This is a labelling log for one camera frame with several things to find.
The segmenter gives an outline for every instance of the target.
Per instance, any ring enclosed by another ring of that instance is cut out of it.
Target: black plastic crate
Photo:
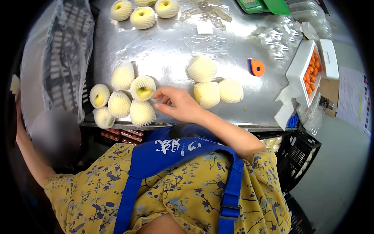
[[[305,132],[292,133],[282,140],[276,153],[282,192],[287,193],[298,184],[315,159],[321,145],[319,141]],[[312,158],[309,164],[302,174],[296,178],[311,152]]]
[[[102,144],[104,146],[108,146],[108,147],[112,147],[114,144],[120,143],[118,141],[115,141],[115,140],[112,140],[110,138],[107,138],[107,137],[104,137],[104,136],[100,135],[100,131],[98,131],[97,133],[95,133],[93,135],[93,137],[94,137],[93,138],[94,142]]]
[[[285,200],[291,216],[291,230],[289,234],[313,234],[316,230],[312,228],[307,216],[300,205],[290,195],[285,195]]]
[[[291,131],[274,131],[274,132],[251,132],[253,135],[255,135],[259,140],[274,138],[274,137],[287,137],[290,135]]]

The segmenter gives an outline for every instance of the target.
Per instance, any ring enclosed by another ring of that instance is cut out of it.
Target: woman's right hand
[[[205,110],[184,89],[163,86],[155,91],[153,98],[162,103],[154,104],[154,108],[179,121],[197,123]]]

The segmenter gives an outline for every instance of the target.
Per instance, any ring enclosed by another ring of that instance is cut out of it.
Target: apple
[[[149,87],[140,87],[137,89],[137,95],[139,99],[146,99],[153,93],[153,89]]]
[[[135,79],[134,68],[130,61],[123,61],[113,71],[111,84],[115,90],[127,90]]]
[[[97,84],[90,91],[90,102],[94,108],[101,108],[108,103],[109,89],[106,85]]]
[[[137,6],[152,6],[155,2],[155,0],[134,0]]]
[[[161,18],[171,18],[178,13],[179,4],[177,0],[158,0],[154,10]]]
[[[130,16],[131,25],[136,29],[150,28],[155,21],[154,10],[149,6],[136,8]]]
[[[130,93],[135,100],[147,101],[156,90],[154,80],[149,76],[137,77],[130,86]]]
[[[217,67],[210,57],[199,56],[190,63],[187,72],[196,82],[211,82],[217,74]]]
[[[99,128],[107,129],[114,125],[115,117],[113,117],[107,106],[96,108],[92,111],[93,119]]]
[[[112,116],[116,118],[125,118],[129,115],[131,101],[129,97],[121,92],[114,91],[108,101],[108,109]]]
[[[243,100],[244,92],[241,84],[233,79],[225,79],[218,83],[220,98],[226,103],[237,103]]]
[[[130,119],[135,127],[140,128],[155,121],[156,114],[149,102],[133,100],[130,107]]]
[[[196,102],[204,109],[220,102],[220,88],[216,82],[197,83],[193,87]]]
[[[110,17],[117,21],[126,20],[132,12],[131,2],[128,0],[118,0],[110,8]]]

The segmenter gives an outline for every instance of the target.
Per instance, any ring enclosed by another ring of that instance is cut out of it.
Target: stainless steel table
[[[285,73],[292,59],[277,68],[269,61],[259,41],[248,37],[258,24],[264,23],[265,16],[246,14],[232,0],[199,1],[179,0],[178,15],[170,19],[157,18],[155,25],[146,30],[135,29],[130,20],[111,20],[109,12],[114,0],[93,2],[100,9],[94,48],[95,83],[106,84],[111,89],[113,69],[121,61],[130,60],[136,65],[136,76],[148,75],[155,78],[157,87],[172,85],[192,94],[194,81],[188,77],[186,68],[194,56],[209,55],[217,64],[218,79],[237,79],[244,88],[242,102],[220,102],[210,111],[251,131],[281,130],[274,116],[282,103],[274,100],[288,85]],[[197,34],[196,23],[204,18],[214,22],[211,35]],[[247,58],[264,63],[262,77],[248,72]],[[178,122],[162,113],[156,112],[156,116],[156,123],[144,130]],[[82,125],[95,126],[92,113]],[[130,117],[117,119],[114,127],[130,128]]]

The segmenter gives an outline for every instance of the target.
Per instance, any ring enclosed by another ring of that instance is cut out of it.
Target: fingers
[[[168,96],[173,98],[173,94],[177,89],[172,86],[162,86],[161,88],[157,89],[153,94],[153,99],[158,99],[160,96]]]
[[[167,105],[162,104],[162,103],[156,103],[153,106],[154,106],[155,109],[159,110],[160,112],[173,117],[173,113],[175,111],[174,107],[167,106]]]
[[[156,98],[156,101],[161,101],[164,97],[165,97],[165,96],[161,94],[160,96],[158,96],[158,97]]]
[[[164,97],[164,99],[162,100],[162,104],[167,104],[169,100],[169,97]]]

